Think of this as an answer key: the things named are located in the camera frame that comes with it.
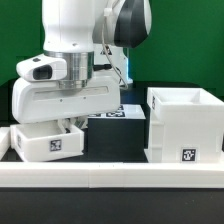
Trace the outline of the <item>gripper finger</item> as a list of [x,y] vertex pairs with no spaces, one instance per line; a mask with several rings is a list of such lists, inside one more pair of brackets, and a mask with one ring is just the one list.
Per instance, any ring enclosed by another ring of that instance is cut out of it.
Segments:
[[79,129],[86,129],[88,127],[88,117],[87,116],[73,117],[71,119],[71,124]]
[[59,119],[57,124],[63,134],[70,133],[70,123],[67,119]]

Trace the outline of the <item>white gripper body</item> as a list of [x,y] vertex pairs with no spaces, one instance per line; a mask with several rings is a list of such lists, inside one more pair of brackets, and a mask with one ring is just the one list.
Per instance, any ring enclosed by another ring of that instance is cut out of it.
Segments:
[[113,112],[119,106],[119,85],[112,76],[95,75],[84,88],[60,89],[57,81],[23,78],[13,87],[12,114],[21,124]]

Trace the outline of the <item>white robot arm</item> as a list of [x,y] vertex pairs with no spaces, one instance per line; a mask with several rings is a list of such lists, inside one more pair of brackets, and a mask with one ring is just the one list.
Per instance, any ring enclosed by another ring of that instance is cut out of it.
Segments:
[[134,48],[149,35],[149,0],[42,0],[43,53],[16,65],[12,114],[21,124],[111,112],[117,69],[94,69],[94,46]]

